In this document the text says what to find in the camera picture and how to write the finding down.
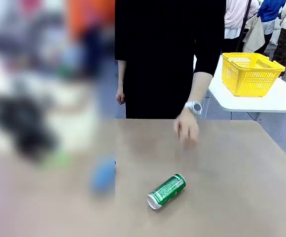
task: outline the silver watch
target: silver watch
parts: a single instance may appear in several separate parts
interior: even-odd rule
[[[201,117],[202,106],[201,106],[201,104],[199,102],[190,101],[190,102],[187,102],[184,107],[190,109],[190,111],[193,113],[193,115],[196,118],[200,118]]]

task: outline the blurred area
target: blurred area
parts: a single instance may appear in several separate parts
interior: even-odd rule
[[[114,159],[114,66],[114,0],[0,0],[0,237],[91,235],[107,219],[89,179]]]
[[[0,153],[90,149],[112,118],[115,0],[0,0]]]

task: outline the pink shirt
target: pink shirt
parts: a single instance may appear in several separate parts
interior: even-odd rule
[[[248,0],[227,0],[225,13],[225,28],[238,29],[242,27]],[[258,12],[258,0],[252,0],[248,19]]]

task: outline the plastic basket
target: plastic basket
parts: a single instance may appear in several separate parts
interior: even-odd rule
[[[222,80],[235,96],[265,96],[286,69],[258,53],[224,53],[222,57]]]

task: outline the table surface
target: table surface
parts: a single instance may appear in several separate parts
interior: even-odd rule
[[[209,91],[230,112],[286,113],[286,82],[278,78],[264,97],[234,96],[222,82],[223,58],[220,57]]]
[[[286,237],[284,152],[253,121],[199,127],[200,141],[187,151],[171,120],[105,126],[98,147],[117,161],[115,193],[105,198],[87,189],[89,154],[44,170],[1,158],[0,236]],[[152,210],[147,193],[176,173],[186,188]]]

